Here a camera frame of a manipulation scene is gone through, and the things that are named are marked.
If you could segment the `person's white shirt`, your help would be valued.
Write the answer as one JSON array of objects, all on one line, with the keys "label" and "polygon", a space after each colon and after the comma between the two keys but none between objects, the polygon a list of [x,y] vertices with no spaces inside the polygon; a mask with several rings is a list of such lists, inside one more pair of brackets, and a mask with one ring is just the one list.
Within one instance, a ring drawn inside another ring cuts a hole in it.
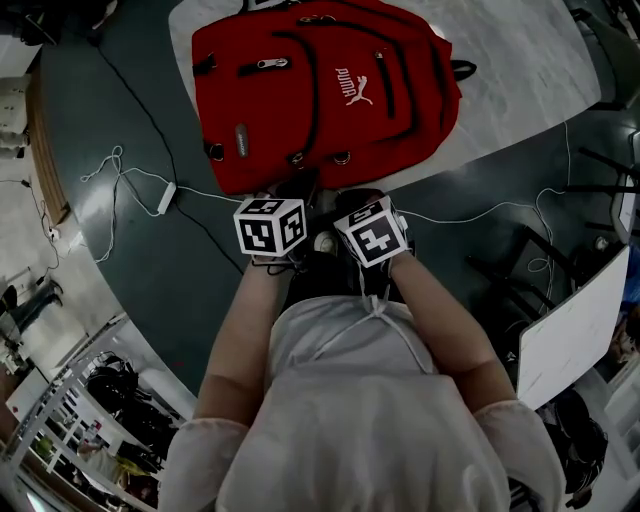
[{"label": "person's white shirt", "polygon": [[471,412],[408,308],[353,296],[276,321],[254,423],[194,419],[174,436],[158,512],[509,512],[522,484],[559,512],[565,479],[518,400]]}]

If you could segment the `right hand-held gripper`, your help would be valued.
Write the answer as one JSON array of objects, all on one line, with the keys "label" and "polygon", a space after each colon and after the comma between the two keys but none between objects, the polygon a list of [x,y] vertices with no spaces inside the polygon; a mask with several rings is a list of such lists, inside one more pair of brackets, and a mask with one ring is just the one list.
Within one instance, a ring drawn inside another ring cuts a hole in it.
[{"label": "right hand-held gripper", "polygon": [[336,197],[334,228],[365,268],[409,250],[408,225],[391,198],[375,189],[353,189]]}]

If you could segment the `grey marble table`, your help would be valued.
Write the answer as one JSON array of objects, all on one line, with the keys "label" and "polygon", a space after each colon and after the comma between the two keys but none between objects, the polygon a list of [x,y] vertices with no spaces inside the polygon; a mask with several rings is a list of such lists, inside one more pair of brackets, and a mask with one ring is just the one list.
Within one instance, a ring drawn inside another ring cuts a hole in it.
[{"label": "grey marble table", "polygon": [[385,192],[457,169],[556,127],[601,97],[586,44],[563,0],[347,0],[423,18],[453,55],[478,66],[461,85],[451,135],[425,162],[368,181]]}]

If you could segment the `white power strip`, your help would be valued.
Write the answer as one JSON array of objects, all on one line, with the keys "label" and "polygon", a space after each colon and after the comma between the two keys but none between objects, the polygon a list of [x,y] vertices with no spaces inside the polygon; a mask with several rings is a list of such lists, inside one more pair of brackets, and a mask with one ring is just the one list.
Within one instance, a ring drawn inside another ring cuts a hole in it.
[{"label": "white power strip", "polygon": [[158,215],[164,215],[166,213],[167,209],[171,205],[171,202],[175,196],[176,190],[177,190],[177,187],[174,182],[169,182],[166,185],[164,193],[157,206]]}]

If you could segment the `person's right forearm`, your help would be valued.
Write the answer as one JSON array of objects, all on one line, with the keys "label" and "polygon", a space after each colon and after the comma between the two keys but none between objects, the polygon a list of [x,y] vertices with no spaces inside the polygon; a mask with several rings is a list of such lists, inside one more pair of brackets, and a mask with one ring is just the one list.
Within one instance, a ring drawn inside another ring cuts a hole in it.
[{"label": "person's right forearm", "polygon": [[440,373],[475,413],[516,392],[481,325],[411,253],[392,259],[391,277]]}]

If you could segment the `wooden bench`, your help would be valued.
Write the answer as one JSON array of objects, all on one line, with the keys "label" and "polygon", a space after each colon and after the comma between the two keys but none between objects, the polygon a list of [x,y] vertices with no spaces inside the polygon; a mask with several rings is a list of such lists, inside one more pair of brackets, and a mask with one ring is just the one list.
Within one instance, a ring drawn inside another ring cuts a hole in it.
[{"label": "wooden bench", "polygon": [[51,223],[57,226],[66,220],[71,210],[58,178],[50,146],[39,64],[36,64],[31,72],[30,84],[26,91],[26,110],[38,182]]}]

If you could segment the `person's left forearm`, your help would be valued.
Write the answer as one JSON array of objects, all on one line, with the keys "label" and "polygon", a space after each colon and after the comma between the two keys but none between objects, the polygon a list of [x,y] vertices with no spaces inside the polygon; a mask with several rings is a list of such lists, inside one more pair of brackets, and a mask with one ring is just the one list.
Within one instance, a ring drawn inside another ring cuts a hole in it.
[{"label": "person's left forearm", "polygon": [[281,274],[249,264],[215,337],[194,417],[251,426],[264,399]]}]

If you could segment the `red backpack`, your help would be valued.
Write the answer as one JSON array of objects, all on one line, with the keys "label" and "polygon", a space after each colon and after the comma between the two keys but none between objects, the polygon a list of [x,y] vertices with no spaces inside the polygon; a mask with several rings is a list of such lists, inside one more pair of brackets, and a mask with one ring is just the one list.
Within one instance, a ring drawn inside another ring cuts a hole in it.
[{"label": "red backpack", "polygon": [[230,195],[304,174],[339,189],[427,160],[477,69],[382,0],[243,11],[196,30],[191,46],[204,150]]}]

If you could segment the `person's black trousers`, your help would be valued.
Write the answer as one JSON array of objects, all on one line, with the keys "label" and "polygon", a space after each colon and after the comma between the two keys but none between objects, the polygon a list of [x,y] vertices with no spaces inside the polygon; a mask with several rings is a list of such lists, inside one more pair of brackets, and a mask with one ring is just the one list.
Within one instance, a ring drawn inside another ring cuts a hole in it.
[{"label": "person's black trousers", "polygon": [[391,278],[391,259],[364,268],[364,284],[361,285],[357,261],[341,239],[336,238],[339,240],[336,256],[315,252],[313,248],[305,253],[300,272],[291,278],[281,312],[304,300],[328,296],[358,296],[361,292],[366,296],[377,295],[379,298],[388,294],[390,301],[405,302]]}]

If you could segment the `white marble table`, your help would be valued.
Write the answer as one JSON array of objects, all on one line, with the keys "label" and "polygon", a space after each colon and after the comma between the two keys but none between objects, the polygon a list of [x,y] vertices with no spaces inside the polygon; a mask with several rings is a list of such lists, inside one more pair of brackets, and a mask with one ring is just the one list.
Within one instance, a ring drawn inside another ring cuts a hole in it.
[{"label": "white marble table", "polygon": [[624,247],[584,286],[521,333],[517,396],[529,408],[552,400],[608,351],[629,252]]}]

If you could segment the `white metal shelf rack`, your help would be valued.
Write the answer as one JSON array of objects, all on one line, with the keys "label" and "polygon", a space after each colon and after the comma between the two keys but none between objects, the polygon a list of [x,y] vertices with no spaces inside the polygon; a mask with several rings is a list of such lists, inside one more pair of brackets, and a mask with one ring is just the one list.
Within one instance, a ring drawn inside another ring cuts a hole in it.
[{"label": "white metal shelf rack", "polygon": [[168,446],[195,396],[126,314],[110,319],[7,402],[0,484],[15,511],[157,512]]}]

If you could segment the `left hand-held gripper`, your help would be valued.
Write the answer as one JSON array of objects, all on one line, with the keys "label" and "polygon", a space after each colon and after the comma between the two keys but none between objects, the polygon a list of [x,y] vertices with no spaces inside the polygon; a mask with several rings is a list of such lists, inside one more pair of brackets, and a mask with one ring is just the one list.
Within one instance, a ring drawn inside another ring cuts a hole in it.
[{"label": "left hand-held gripper", "polygon": [[301,199],[245,199],[233,220],[245,255],[283,257],[306,239],[305,205]]}]

